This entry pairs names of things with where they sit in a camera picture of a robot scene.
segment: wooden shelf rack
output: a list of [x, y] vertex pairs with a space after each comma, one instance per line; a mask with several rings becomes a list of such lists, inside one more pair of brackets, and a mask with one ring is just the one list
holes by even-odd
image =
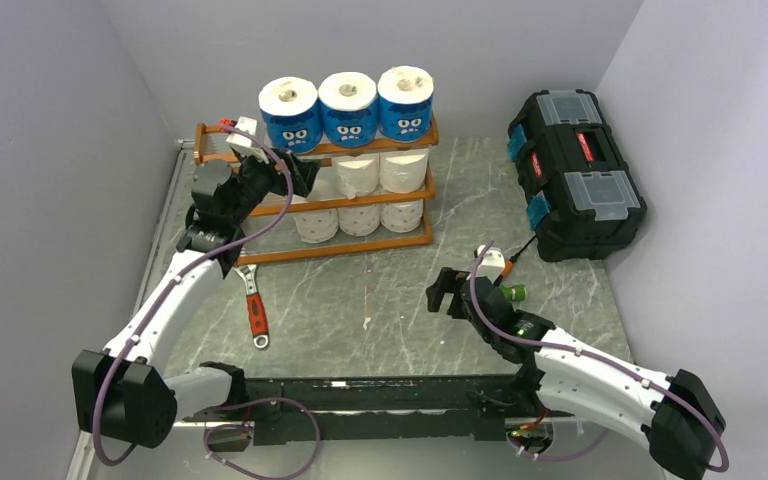
[[[193, 146], [193, 159], [196, 165], [209, 160], [221, 159], [228, 163], [236, 164], [237, 158], [231, 149], [225, 143], [226, 134], [218, 125], [198, 124], [196, 127], [195, 145]], [[330, 157], [335, 156], [356, 156], [364, 153], [380, 153], [413, 150], [437, 145], [440, 142], [440, 132], [437, 128], [437, 120], [431, 117], [431, 129], [429, 132], [412, 143], [399, 143], [389, 138], [376, 138], [371, 143], [360, 148], [344, 148], [332, 143], [323, 143], [317, 146], [313, 151], [303, 155], [298, 155], [302, 159], [316, 159], [322, 163], [323, 167], [331, 166]], [[367, 241], [366, 237], [357, 237], [357, 241], [351, 244], [343, 245], [320, 245], [301, 248], [297, 250], [288, 250], [274, 253], [250, 253], [241, 255], [237, 265], [262, 264], [273, 262], [286, 262], [291, 260], [303, 260], [307, 258], [316, 258], [332, 255], [343, 255], [348, 253], [362, 253], [376, 250], [386, 250], [390, 248], [415, 247], [419, 245], [428, 245], [433, 240], [431, 233], [431, 220], [428, 215], [428, 200], [434, 198], [437, 194], [434, 178], [431, 175], [429, 165], [425, 172], [425, 181], [423, 188], [410, 193], [381, 193], [367, 195], [355, 198], [338, 198], [321, 201], [308, 201], [293, 203], [290, 206], [289, 213], [310, 212], [315, 210], [327, 210], [332, 208], [356, 207], [360, 205], [372, 205], [378, 203], [399, 203], [416, 200], [423, 201], [422, 220], [420, 221], [421, 233], [417, 235], [416, 230], [400, 234], [397, 238], [384, 240]], [[252, 213], [252, 217], [262, 217], [276, 215], [281, 210], [283, 202], [264, 202], [258, 206]]]

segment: blue toilet paper wrapper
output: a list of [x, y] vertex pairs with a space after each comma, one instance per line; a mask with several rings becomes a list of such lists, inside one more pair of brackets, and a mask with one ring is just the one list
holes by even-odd
[[273, 147], [288, 148], [293, 153], [308, 153], [322, 140], [322, 112], [318, 100], [298, 115], [270, 115], [263, 110], [260, 113]]
[[393, 103], [379, 97], [381, 134], [397, 142], [415, 142], [431, 129], [431, 99], [419, 103]]
[[378, 97], [366, 108], [336, 110], [322, 103], [322, 124], [331, 143], [346, 148], [366, 145], [375, 139], [378, 126]]

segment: white wall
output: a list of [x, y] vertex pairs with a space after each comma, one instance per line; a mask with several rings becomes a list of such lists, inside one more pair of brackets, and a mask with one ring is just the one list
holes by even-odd
[[768, 478], [768, 2], [646, 0], [597, 94], [651, 209], [607, 262], [632, 352], [699, 374], [727, 477]]
[[97, 0], [0, 2], [0, 479], [65, 475], [72, 361], [130, 314], [174, 153]]
[[259, 116], [268, 81], [436, 79], [443, 135], [505, 137], [534, 90], [596, 88], [642, 0], [103, 0], [172, 132]]

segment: black metal base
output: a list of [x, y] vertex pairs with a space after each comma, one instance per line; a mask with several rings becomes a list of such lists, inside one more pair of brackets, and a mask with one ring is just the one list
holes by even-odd
[[[316, 416], [325, 440], [472, 436], [504, 440], [505, 419], [531, 418], [542, 405], [512, 390], [515, 375], [247, 379], [251, 400], [281, 396]], [[241, 420], [245, 410], [204, 411], [188, 420]], [[311, 439], [310, 419], [281, 403], [259, 405], [250, 415], [255, 445]]]

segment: toilet paper roll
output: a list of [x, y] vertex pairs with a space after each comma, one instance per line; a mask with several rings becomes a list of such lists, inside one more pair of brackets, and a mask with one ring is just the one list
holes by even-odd
[[381, 134], [397, 142], [415, 142], [431, 128], [434, 80], [416, 67], [393, 67], [378, 80]]
[[296, 230], [305, 243], [320, 243], [330, 240], [337, 234], [339, 220], [337, 210], [317, 210], [314, 212], [293, 214]]
[[364, 237], [374, 232], [381, 223], [381, 205], [344, 207], [337, 211], [340, 230], [355, 237]]
[[396, 233], [406, 233], [419, 226], [422, 220], [422, 200], [388, 203], [381, 209], [381, 225]]
[[394, 193], [413, 192], [425, 181], [428, 149], [381, 154], [381, 186]]
[[335, 73], [319, 85], [322, 123], [331, 143], [356, 148], [375, 139], [378, 127], [378, 89], [358, 72]]
[[348, 198], [369, 195], [378, 186], [378, 154], [334, 157], [331, 165], [337, 173], [335, 186]]
[[282, 77], [263, 87], [257, 97], [272, 146], [307, 153], [322, 139], [322, 117], [316, 86], [304, 79]]

